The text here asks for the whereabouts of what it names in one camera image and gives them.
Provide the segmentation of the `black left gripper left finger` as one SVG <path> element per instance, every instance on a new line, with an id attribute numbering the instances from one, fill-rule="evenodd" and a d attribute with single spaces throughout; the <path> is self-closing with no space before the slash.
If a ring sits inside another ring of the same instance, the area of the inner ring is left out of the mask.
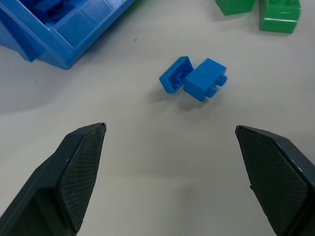
<path id="1" fill-rule="evenodd" d="M 104 122 L 67 134 L 0 217 L 0 236 L 77 236 L 97 178 Z"/>

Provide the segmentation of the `blue building brick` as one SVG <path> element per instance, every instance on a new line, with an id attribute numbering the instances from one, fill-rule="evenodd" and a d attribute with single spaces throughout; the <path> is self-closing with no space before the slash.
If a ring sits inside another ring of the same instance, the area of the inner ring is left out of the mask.
<path id="1" fill-rule="evenodd" d="M 159 78 L 167 93 L 176 93 L 194 70 L 188 56 L 179 57 Z"/>
<path id="2" fill-rule="evenodd" d="M 227 81 L 226 67 L 207 58 L 185 80 L 184 91 L 199 101 L 211 98 Z"/>

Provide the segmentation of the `green building brick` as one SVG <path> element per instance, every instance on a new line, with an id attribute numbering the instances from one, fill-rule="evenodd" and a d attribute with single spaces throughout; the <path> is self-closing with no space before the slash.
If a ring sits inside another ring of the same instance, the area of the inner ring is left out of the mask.
<path id="1" fill-rule="evenodd" d="M 259 0 L 259 29 L 292 34 L 299 22 L 300 0 Z"/>

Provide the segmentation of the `green brick left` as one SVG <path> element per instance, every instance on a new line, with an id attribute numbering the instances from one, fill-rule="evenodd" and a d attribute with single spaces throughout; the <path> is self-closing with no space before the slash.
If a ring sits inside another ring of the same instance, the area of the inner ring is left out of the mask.
<path id="1" fill-rule="evenodd" d="M 255 0 L 215 0 L 225 16 L 250 12 Z"/>

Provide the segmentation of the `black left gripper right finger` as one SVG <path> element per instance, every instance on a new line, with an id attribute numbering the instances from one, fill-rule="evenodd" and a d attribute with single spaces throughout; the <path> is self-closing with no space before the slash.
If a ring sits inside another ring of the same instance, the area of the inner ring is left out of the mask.
<path id="1" fill-rule="evenodd" d="M 277 236 L 315 236 L 315 165 L 287 138 L 235 129 L 250 188 Z"/>

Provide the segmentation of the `blue plastic bin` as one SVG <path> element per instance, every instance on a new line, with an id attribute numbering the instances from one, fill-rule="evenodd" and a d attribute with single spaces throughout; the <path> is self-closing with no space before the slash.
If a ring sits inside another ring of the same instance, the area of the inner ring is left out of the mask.
<path id="1" fill-rule="evenodd" d="M 72 67 L 135 0 L 0 0 L 0 45 Z"/>

